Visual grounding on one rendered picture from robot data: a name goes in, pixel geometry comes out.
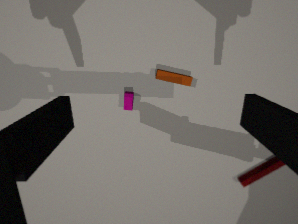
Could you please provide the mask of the orange rod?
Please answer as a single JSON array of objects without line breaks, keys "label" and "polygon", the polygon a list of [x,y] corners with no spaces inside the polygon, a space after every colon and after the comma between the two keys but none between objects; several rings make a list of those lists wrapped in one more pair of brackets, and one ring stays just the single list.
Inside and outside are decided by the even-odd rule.
[{"label": "orange rod", "polygon": [[156,79],[191,86],[193,77],[157,69]]}]

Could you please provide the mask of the magenta rod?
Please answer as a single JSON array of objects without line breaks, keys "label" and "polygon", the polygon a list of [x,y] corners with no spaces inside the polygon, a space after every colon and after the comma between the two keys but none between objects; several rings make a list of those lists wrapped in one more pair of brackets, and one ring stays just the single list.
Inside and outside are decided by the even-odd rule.
[{"label": "magenta rod", "polygon": [[124,110],[132,110],[133,109],[133,97],[134,97],[134,92],[125,91]]}]

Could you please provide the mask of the dark red rod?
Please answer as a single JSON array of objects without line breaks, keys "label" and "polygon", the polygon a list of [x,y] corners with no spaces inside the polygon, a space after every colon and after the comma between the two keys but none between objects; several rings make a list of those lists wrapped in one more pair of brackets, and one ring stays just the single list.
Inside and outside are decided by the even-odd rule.
[{"label": "dark red rod", "polygon": [[238,177],[238,180],[243,185],[243,187],[246,187],[249,184],[257,181],[258,179],[268,175],[269,173],[279,169],[284,165],[286,164],[284,164],[278,157],[275,156],[265,163]]}]

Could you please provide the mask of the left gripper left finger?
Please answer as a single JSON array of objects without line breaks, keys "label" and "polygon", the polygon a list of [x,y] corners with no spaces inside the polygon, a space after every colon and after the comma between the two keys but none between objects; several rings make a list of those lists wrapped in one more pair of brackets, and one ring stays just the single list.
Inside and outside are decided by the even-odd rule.
[{"label": "left gripper left finger", "polygon": [[74,128],[59,96],[0,131],[0,224],[27,224],[17,183],[27,181]]}]

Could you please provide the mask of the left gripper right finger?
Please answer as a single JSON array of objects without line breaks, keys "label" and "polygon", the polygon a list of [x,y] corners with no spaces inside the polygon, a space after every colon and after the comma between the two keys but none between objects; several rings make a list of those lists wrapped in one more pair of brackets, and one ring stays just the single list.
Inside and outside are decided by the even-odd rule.
[{"label": "left gripper right finger", "polygon": [[298,175],[298,113],[245,94],[240,126]]}]

